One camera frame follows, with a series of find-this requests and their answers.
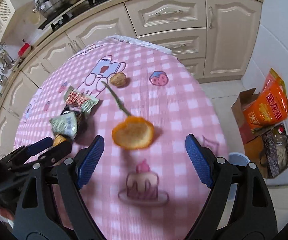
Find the table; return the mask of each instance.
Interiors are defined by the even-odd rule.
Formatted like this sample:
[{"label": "table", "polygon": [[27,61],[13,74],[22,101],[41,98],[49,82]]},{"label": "table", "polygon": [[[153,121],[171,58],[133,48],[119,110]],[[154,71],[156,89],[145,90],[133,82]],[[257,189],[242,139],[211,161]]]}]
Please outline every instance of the table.
[{"label": "table", "polygon": [[[144,150],[125,151],[111,139],[126,116],[101,81],[121,71],[130,82],[113,90],[133,115],[156,127],[156,140]],[[209,193],[185,151],[185,137],[193,133],[216,156],[228,157],[219,120],[198,82],[172,55],[105,38],[67,60],[38,89],[20,121],[15,148],[53,137],[49,119],[63,110],[70,85],[100,100],[70,156],[97,134],[104,138],[104,153],[80,191],[102,233],[108,240],[184,239]],[[57,190],[55,197],[70,227]]]}]

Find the kitchen cabinet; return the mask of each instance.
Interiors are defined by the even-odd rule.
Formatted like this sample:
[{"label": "kitchen cabinet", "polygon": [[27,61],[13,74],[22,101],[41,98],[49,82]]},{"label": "kitchen cabinet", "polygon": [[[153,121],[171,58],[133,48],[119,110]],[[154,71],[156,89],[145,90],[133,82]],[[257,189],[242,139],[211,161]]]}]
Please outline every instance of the kitchen cabinet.
[{"label": "kitchen cabinet", "polygon": [[75,53],[77,50],[73,48],[71,40],[65,33],[62,33],[47,44],[37,54],[37,57],[42,65],[50,71],[52,68],[58,69]]},{"label": "kitchen cabinet", "polygon": [[13,151],[20,120],[3,107],[0,110],[0,159]]},{"label": "kitchen cabinet", "polygon": [[34,56],[22,69],[22,72],[38,87],[41,87],[43,82],[54,71],[54,67],[48,64],[43,64],[36,56]]},{"label": "kitchen cabinet", "polygon": [[203,78],[205,58],[182,59],[180,62],[195,79]]},{"label": "kitchen cabinet", "polygon": [[38,87],[20,71],[6,95],[2,107],[20,120],[37,90]]},{"label": "kitchen cabinet", "polygon": [[261,7],[255,0],[206,0],[204,78],[245,73],[255,45]]},{"label": "kitchen cabinet", "polygon": [[110,35],[136,38],[124,4],[113,6],[81,21],[68,29],[66,34],[76,50],[81,50]]},{"label": "kitchen cabinet", "polygon": [[151,33],[138,37],[139,40],[171,49],[179,60],[205,57],[206,28],[189,28],[159,33]]},{"label": "kitchen cabinet", "polygon": [[205,0],[131,0],[125,5],[138,36],[206,27]]}]

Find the cabinet drawer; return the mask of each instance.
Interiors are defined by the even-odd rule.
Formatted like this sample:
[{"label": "cabinet drawer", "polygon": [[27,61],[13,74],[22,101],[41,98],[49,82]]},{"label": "cabinet drawer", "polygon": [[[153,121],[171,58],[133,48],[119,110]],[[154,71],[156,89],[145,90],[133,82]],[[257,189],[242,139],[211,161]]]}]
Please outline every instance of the cabinet drawer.
[{"label": "cabinet drawer", "polygon": [[179,60],[205,57],[206,28],[189,28],[152,33],[140,36],[138,39],[171,49],[173,55]]},{"label": "cabinet drawer", "polygon": [[206,27],[205,0],[131,0],[125,5],[137,36]]},{"label": "cabinet drawer", "polygon": [[50,65],[44,66],[41,60],[35,56],[24,66],[22,71],[35,85],[41,87],[49,75],[55,71],[55,68]]},{"label": "cabinet drawer", "polygon": [[205,58],[182,59],[180,62],[185,66],[187,71],[195,78],[203,78]]}]

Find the cake print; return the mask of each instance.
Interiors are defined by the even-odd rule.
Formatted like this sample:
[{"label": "cake print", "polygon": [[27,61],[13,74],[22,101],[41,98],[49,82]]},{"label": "cake print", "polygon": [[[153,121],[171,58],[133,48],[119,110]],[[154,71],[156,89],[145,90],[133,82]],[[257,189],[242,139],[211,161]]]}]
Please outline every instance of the cake print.
[{"label": "cake print", "polygon": [[211,140],[208,140],[207,138],[205,138],[204,136],[202,137],[202,141],[200,142],[201,146],[206,147],[211,149],[211,151],[217,155],[218,153],[218,147],[219,147],[219,143],[218,142],[214,142]]},{"label": "cake print", "polygon": [[155,86],[165,86],[168,83],[168,77],[164,71],[154,71],[149,81]]},{"label": "cake print", "polygon": [[136,172],[126,177],[126,189],[118,193],[121,201],[140,206],[161,206],[169,201],[167,192],[158,189],[159,176],[150,170],[144,159],[136,166]]}]

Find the flower stem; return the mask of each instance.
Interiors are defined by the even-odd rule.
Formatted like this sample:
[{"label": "flower stem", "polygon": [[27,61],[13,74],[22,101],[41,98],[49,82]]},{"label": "flower stem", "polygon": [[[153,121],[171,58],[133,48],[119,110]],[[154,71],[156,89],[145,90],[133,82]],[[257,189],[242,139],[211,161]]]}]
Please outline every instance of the flower stem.
[{"label": "flower stem", "polygon": [[111,92],[112,96],[114,97],[118,107],[127,115],[130,116],[132,115],[123,105],[122,101],[119,99],[119,97],[115,94],[115,92],[111,89],[111,87],[105,83],[104,81],[102,81],[102,83],[105,85],[105,87]]}]

